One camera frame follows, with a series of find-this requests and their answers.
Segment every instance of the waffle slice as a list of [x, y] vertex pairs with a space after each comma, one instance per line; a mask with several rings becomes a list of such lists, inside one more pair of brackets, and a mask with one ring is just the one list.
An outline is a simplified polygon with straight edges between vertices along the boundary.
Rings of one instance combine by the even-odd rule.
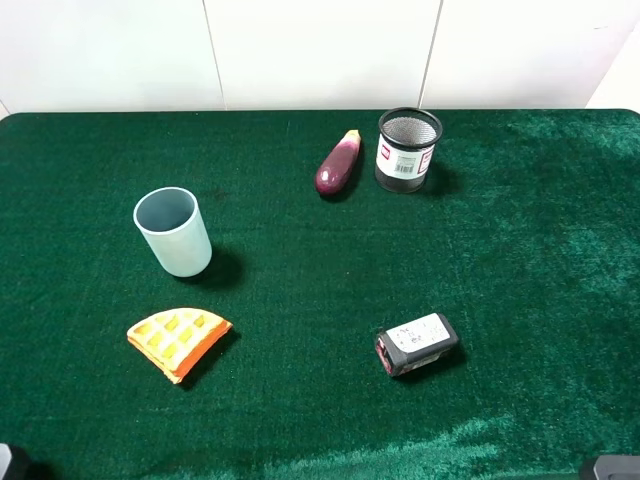
[[127, 339], [173, 383], [180, 383], [231, 327], [211, 312], [176, 308], [136, 323], [127, 331]]

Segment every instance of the purple eggplant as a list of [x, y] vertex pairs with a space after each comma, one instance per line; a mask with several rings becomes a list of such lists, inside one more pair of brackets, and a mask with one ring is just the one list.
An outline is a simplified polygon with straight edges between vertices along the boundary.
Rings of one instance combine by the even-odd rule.
[[316, 173], [316, 190], [320, 195], [338, 193], [347, 183], [360, 151], [360, 133], [349, 130], [322, 162]]

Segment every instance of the white and black battery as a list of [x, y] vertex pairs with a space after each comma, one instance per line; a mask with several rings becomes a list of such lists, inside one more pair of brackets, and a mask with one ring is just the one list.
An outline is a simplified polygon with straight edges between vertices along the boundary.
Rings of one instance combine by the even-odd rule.
[[435, 362], [458, 342], [446, 317], [432, 313], [379, 333], [376, 352], [387, 373], [395, 377]]

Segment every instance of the white tile wall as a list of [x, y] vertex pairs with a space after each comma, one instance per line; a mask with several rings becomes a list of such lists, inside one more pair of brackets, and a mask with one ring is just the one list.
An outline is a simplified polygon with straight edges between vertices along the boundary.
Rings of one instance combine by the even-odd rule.
[[205, 0], [230, 109], [417, 105], [439, 0]]
[[425, 108], [584, 107], [638, 0], [444, 0]]
[[7, 117], [7, 116], [9, 116], [9, 112], [7, 112], [7, 109], [4, 108], [4, 106], [0, 102], [0, 120], [2, 120], [4, 117]]
[[628, 108], [640, 113], [640, 23], [591, 97], [589, 108]]
[[11, 112], [223, 108], [201, 0], [0, 0]]
[[[425, 108], [583, 107], [638, 20], [640, 0], [0, 0], [0, 99], [12, 113], [417, 105], [433, 47]], [[637, 98], [640, 47], [625, 51], [590, 105]]]

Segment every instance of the mesh pencil cup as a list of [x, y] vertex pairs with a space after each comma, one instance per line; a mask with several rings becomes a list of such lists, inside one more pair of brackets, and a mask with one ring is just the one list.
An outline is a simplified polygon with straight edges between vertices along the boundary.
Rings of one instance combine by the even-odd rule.
[[418, 108], [396, 108], [380, 117], [378, 127], [376, 180], [392, 192], [415, 192], [424, 184], [442, 136], [440, 120]]

